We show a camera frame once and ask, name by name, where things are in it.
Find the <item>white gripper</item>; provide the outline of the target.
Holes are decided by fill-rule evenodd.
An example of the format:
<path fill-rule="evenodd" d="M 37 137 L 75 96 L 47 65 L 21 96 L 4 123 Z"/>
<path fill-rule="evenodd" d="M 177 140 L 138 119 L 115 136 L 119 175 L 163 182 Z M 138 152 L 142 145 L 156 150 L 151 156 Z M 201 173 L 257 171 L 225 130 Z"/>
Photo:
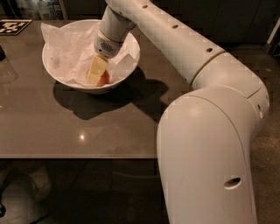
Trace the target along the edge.
<path fill-rule="evenodd" d="M 103 74 L 108 67 L 107 58 L 114 58 L 120 52 L 123 42 L 123 35 L 110 37 L 99 30 L 94 39 L 94 49 L 100 54 L 94 56 L 88 71 L 95 74 Z"/>

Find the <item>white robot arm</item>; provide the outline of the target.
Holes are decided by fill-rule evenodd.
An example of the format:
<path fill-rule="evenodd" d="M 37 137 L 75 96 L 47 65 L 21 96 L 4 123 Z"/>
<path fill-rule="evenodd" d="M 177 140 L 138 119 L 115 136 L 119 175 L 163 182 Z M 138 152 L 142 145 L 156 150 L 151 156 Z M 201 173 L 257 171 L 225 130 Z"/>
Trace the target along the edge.
<path fill-rule="evenodd" d="M 270 108 L 262 80 L 151 0 L 105 1 L 94 49 L 113 58 L 138 27 L 192 88 L 157 128 L 170 224 L 257 224 L 250 149 Z"/>

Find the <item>white robot base below table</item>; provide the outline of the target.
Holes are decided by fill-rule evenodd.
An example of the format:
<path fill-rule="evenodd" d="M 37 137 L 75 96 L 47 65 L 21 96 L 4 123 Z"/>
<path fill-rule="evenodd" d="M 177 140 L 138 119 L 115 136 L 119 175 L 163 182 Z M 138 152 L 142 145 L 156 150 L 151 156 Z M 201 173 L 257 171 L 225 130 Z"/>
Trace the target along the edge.
<path fill-rule="evenodd" d="M 37 224 L 45 215 L 40 202 L 51 190 L 45 166 L 0 171 L 0 224 Z"/>

